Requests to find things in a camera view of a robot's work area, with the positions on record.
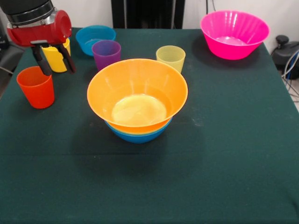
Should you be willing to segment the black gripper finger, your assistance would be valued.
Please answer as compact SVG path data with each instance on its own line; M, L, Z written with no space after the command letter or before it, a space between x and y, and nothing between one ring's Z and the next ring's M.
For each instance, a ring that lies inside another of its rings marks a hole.
M63 46L63 44L59 44L59 45L57 45L57 50L63 56L63 62L64 62L64 65L65 65L67 71L69 71L72 74L75 73L76 67L75 67L75 64L74 64L67 48L65 48Z
M43 59L40 49L41 49L40 45L34 45L32 47L33 56L37 64L39 65L41 71L43 72L43 74L46 76L50 76L52 74L51 69L49 67L49 64Z

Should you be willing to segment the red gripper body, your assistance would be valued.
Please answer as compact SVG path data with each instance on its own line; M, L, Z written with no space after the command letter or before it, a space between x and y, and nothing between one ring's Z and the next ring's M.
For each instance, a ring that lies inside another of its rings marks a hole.
M62 44L71 36L71 20L64 10L54 10L51 15L32 24L16 26L7 24L10 39L19 46L36 44Z

